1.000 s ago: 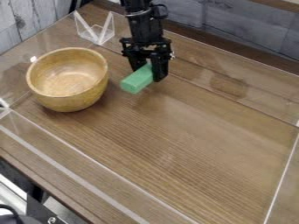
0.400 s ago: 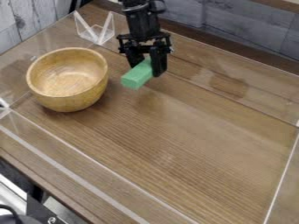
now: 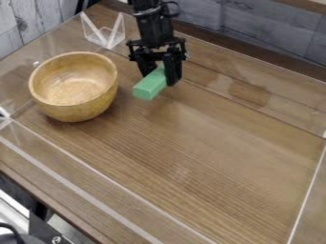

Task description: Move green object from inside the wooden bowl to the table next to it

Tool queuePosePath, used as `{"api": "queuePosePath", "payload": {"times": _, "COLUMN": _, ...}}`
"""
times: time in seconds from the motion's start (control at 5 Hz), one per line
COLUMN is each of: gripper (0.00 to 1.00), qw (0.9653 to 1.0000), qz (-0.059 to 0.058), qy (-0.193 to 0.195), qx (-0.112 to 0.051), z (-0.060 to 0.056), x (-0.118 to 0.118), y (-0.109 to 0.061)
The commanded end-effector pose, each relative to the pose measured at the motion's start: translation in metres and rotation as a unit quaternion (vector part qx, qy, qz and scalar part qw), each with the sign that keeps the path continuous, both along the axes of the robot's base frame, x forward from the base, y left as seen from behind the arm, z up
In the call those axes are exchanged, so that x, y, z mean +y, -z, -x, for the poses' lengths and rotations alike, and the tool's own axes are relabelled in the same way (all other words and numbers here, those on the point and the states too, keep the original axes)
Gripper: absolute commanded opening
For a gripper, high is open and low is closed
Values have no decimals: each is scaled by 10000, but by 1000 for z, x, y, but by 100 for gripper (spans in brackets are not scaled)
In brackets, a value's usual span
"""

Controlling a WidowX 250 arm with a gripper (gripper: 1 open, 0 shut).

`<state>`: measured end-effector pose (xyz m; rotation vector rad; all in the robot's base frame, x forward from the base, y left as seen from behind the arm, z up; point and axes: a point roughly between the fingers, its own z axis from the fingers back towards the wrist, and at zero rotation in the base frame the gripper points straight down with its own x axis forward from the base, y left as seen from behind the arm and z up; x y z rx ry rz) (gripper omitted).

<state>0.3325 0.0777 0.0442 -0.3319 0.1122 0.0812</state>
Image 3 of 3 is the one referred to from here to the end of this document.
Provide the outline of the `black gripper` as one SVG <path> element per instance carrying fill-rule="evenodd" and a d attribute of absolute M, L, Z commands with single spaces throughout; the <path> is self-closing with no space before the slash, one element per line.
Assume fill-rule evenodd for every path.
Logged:
<path fill-rule="evenodd" d="M 138 63 L 144 76 L 164 61 L 168 85 L 172 87 L 182 77 L 182 61 L 186 60 L 186 40 L 176 36 L 173 19 L 180 16 L 176 0 L 128 0 L 141 38 L 128 42 L 130 60 Z"/>

